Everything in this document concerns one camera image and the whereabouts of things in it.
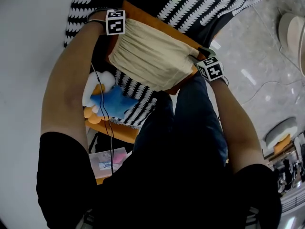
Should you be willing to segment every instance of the black and white marker cube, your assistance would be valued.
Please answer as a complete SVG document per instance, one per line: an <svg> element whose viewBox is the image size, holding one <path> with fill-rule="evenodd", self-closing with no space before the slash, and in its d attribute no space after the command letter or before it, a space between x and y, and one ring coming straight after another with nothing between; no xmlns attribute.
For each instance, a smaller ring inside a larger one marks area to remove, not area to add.
<svg viewBox="0 0 305 229"><path fill-rule="evenodd" d="M108 10L106 16L107 36L125 34L125 11Z"/></svg>
<svg viewBox="0 0 305 229"><path fill-rule="evenodd" d="M214 81L224 76L223 64L216 56L197 63L200 74L208 81Z"/></svg>

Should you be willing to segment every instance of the person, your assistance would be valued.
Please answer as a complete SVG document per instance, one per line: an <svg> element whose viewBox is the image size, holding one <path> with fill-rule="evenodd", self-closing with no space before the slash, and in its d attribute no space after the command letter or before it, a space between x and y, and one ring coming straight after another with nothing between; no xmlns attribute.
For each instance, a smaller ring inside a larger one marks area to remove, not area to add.
<svg viewBox="0 0 305 229"><path fill-rule="evenodd" d="M104 20L105 12L92 17ZM94 228L277 228L277 181L250 118L223 81L212 81L221 128L198 73L181 87L175 113L169 95L158 93L133 154L96 184L81 100L94 46L104 34L102 24L85 24L47 84L36 187L47 226L79 228L90 213Z"/></svg>

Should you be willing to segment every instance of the black sleeve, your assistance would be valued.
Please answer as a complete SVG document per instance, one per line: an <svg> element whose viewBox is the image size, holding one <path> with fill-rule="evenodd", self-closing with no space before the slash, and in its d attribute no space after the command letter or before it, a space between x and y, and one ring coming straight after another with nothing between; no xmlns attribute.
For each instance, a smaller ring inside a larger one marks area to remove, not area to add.
<svg viewBox="0 0 305 229"><path fill-rule="evenodd" d="M262 229L276 229L282 204L277 192L277 180L271 169L251 165L237 172L230 187L229 220L234 228L259 223Z"/></svg>
<svg viewBox="0 0 305 229"><path fill-rule="evenodd" d="M49 228L75 228L92 208L96 180L87 152L70 136L45 133L40 138L38 203Z"/></svg>

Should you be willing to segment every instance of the black and white striped fabric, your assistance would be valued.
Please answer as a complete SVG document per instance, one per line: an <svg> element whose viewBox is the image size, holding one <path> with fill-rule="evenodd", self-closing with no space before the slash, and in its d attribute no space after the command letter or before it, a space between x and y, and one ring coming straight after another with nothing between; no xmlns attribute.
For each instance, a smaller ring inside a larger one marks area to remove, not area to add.
<svg viewBox="0 0 305 229"><path fill-rule="evenodd" d="M86 22L86 16L99 7L120 7L123 0L72 0L64 46L66 47ZM260 0L127 0L136 7L158 17L202 46L209 47L214 36L236 14ZM93 54L94 65L102 65L99 52ZM112 121L133 128L141 128L154 110L156 98L147 86L135 82L114 70L117 84L124 94L140 102L125 113L125 118Z"/></svg>

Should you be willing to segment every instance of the white wall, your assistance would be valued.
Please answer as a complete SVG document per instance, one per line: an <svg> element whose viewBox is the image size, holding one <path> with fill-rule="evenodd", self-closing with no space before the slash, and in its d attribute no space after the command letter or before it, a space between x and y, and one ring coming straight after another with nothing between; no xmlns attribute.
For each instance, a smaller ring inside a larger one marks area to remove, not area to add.
<svg viewBox="0 0 305 229"><path fill-rule="evenodd" d="M8 229L46 228L35 190L41 102L70 3L0 0L0 218Z"/></svg>

